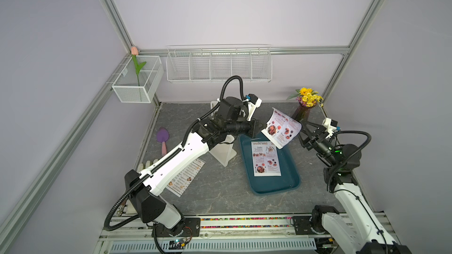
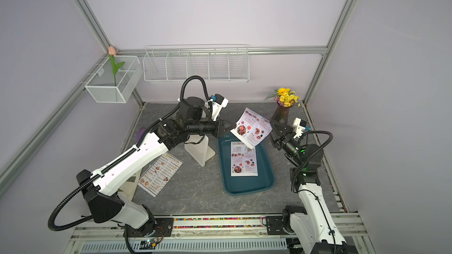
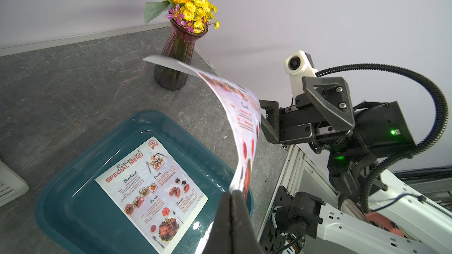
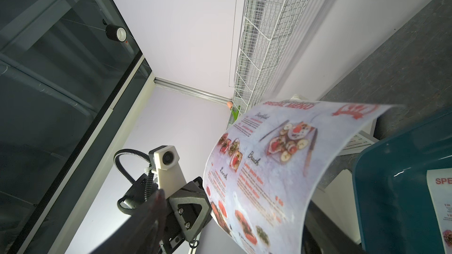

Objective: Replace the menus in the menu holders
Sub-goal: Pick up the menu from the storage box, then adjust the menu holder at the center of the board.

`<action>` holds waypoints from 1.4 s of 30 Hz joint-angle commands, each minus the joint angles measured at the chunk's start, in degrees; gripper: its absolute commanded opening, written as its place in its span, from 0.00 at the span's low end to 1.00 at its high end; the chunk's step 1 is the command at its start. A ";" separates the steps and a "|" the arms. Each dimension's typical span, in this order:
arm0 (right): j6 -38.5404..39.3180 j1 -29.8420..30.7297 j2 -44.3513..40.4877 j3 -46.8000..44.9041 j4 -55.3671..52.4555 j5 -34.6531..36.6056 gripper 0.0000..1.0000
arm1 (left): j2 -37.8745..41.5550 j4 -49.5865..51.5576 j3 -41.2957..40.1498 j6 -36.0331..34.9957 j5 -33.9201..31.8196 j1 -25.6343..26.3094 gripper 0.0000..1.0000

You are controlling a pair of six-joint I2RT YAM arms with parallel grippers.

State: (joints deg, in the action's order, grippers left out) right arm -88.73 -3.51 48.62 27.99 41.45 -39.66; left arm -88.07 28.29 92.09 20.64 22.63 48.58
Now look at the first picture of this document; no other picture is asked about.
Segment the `special menu sheet top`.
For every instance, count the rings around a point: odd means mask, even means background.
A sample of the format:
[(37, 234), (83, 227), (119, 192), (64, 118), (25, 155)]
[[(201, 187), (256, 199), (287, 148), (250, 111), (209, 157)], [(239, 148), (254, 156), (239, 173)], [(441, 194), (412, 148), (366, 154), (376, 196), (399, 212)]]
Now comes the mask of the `special menu sheet top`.
[(301, 131), (302, 124), (273, 108), (273, 114), (261, 131), (278, 149), (283, 149)]

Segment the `dim sum menu sheet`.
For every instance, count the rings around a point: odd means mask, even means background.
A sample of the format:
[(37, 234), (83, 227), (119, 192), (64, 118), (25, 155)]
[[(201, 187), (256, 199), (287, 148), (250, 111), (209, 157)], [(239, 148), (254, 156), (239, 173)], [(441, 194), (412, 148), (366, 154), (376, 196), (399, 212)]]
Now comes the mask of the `dim sum menu sheet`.
[(166, 190), (180, 198), (204, 165), (205, 162), (202, 159), (195, 159), (169, 182)]

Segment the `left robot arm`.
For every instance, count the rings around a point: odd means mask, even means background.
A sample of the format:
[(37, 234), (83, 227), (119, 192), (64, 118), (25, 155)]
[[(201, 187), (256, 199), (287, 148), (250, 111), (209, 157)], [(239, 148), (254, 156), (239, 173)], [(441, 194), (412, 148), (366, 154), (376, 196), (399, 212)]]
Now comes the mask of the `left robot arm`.
[[(140, 172), (129, 171), (125, 176), (126, 191), (109, 211), (104, 230), (117, 230), (140, 219), (143, 223), (161, 224), (176, 236), (186, 227), (183, 214), (161, 197), (168, 184), (194, 160), (219, 145), (227, 136), (256, 136), (265, 124), (253, 117), (262, 100), (254, 94), (242, 99), (232, 96), (219, 99), (214, 108), (196, 119), (187, 129), (182, 142), (158, 162)], [(111, 220), (118, 208), (130, 201), (137, 214), (115, 225)]]

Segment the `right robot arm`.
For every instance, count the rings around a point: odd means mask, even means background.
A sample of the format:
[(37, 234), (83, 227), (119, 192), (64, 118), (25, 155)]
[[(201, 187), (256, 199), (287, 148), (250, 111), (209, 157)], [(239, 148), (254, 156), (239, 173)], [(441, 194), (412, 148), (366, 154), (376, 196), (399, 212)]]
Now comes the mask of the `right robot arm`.
[(409, 248), (398, 243), (375, 216), (367, 203), (353, 169), (360, 165), (362, 150), (370, 143), (371, 135), (364, 131), (350, 131), (365, 136), (359, 146), (334, 144), (343, 132), (335, 126), (301, 121), (300, 143), (307, 150), (314, 149), (324, 162), (324, 181), (344, 208), (352, 225), (348, 226), (339, 211), (332, 206), (317, 205), (311, 215), (311, 228), (317, 234), (329, 233), (346, 254), (408, 254)]

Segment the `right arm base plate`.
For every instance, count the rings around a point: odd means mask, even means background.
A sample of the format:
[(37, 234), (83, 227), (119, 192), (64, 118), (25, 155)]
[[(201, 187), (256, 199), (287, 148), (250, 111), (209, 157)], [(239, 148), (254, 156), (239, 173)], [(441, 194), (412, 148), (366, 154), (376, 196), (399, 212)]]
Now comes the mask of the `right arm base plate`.
[(326, 233), (321, 225), (312, 222), (312, 216), (293, 216), (290, 219), (290, 224), (296, 235), (324, 235)]

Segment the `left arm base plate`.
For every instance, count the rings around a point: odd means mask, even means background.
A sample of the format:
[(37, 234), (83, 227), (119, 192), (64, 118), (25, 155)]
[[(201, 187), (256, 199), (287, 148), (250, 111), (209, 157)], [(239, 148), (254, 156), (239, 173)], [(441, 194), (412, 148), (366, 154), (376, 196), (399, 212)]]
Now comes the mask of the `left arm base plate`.
[(172, 229), (166, 228), (158, 223), (154, 227), (154, 233), (158, 238), (169, 237), (199, 237), (201, 230), (201, 219), (198, 217), (184, 218)]

